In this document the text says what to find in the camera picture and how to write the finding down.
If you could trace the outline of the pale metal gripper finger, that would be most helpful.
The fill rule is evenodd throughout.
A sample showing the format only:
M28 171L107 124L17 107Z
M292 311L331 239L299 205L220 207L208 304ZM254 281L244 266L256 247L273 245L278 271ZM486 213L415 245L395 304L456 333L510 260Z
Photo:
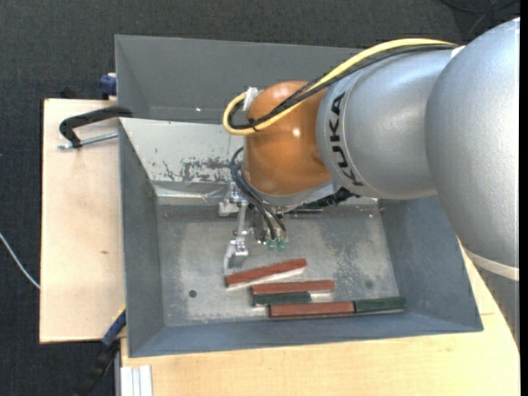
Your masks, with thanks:
M229 244L227 245L227 248L224 254L224 264L223 264L224 274L229 274L231 270L233 269L232 258L233 258L233 255L236 253L235 249L236 249L235 242L230 241Z
M236 240L233 250L233 268L241 268L248 259L249 251L243 240Z

